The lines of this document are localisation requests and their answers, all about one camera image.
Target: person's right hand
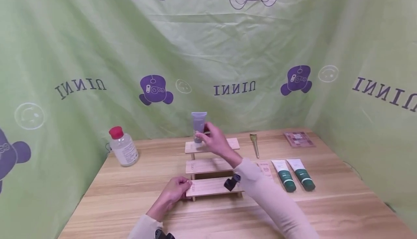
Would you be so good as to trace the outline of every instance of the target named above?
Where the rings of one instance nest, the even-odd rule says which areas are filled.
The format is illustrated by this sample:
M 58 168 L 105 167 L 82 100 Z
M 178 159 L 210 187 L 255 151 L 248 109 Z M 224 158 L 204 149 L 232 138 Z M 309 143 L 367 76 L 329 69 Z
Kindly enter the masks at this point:
M 226 140 L 225 135 L 222 130 L 214 126 L 211 122 L 206 122 L 204 124 L 204 132 L 210 132 L 209 134 L 196 133 L 195 137 L 203 140 L 209 150 L 216 155 L 223 156 L 233 149 L 229 146 L 229 143 Z

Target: clear plastic bottle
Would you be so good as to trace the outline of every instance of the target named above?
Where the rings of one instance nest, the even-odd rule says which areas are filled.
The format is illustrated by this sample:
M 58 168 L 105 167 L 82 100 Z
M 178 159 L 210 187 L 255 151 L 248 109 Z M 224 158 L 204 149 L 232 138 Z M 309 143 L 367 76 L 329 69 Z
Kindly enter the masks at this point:
M 127 133 L 123 133 L 123 129 L 120 126 L 112 127 L 109 134 L 112 138 L 110 147 L 120 165 L 130 167 L 136 163 L 139 159 L 139 154 L 132 137 Z

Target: black object on wrist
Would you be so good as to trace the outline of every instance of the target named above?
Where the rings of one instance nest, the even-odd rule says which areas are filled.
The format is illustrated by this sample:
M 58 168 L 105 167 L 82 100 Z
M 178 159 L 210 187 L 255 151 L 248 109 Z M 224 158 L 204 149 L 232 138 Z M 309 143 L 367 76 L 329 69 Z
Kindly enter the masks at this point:
M 161 229 L 158 229 L 155 232 L 155 239 L 175 239 L 175 237 L 171 233 L 165 234 Z
M 224 183 L 224 187 L 227 188 L 229 191 L 232 191 L 236 186 L 237 182 L 240 181 L 240 176 L 238 174 L 234 174 L 231 179 L 227 179 Z

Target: purple cartoon character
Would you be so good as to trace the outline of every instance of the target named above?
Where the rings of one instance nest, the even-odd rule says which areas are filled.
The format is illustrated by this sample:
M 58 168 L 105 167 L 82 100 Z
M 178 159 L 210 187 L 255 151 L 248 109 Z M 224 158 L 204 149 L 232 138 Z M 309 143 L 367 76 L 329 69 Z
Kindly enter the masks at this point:
M 287 74 L 288 83 L 281 86 L 281 93 L 287 96 L 292 91 L 301 90 L 306 94 L 313 85 L 311 81 L 307 80 L 310 72 L 310 67 L 307 65 L 299 65 L 291 68 Z
M 172 92 L 165 90 L 165 79 L 160 75 L 148 75 L 140 81 L 143 94 L 139 96 L 144 105 L 151 105 L 153 102 L 164 102 L 171 104 L 174 100 Z
M 3 179 L 17 163 L 30 160 L 30 147 L 23 141 L 10 144 L 4 132 L 0 129 L 0 193 Z

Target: wooden table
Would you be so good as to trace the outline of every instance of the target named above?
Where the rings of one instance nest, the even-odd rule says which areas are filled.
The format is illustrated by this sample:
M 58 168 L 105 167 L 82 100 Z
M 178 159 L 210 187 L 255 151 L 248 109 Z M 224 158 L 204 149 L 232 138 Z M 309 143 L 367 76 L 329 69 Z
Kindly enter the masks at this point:
M 283 131 L 307 132 L 316 148 L 289 146 Z M 242 156 L 252 161 L 300 158 L 316 184 L 313 192 L 289 195 L 307 214 L 321 238 L 416 238 L 406 225 L 308 129 L 256 132 L 260 159 L 256 159 L 249 133 L 237 137 Z M 184 175 L 184 144 L 192 138 L 135 141 L 140 160 L 123 168 L 110 154 L 59 239 L 126 238 L 173 176 Z M 196 154 L 196 159 L 215 157 Z M 271 162 L 274 180 L 281 182 Z M 272 220 L 248 196 L 236 194 L 199 197 L 179 202 L 167 215 L 164 230 L 178 239 L 281 238 Z

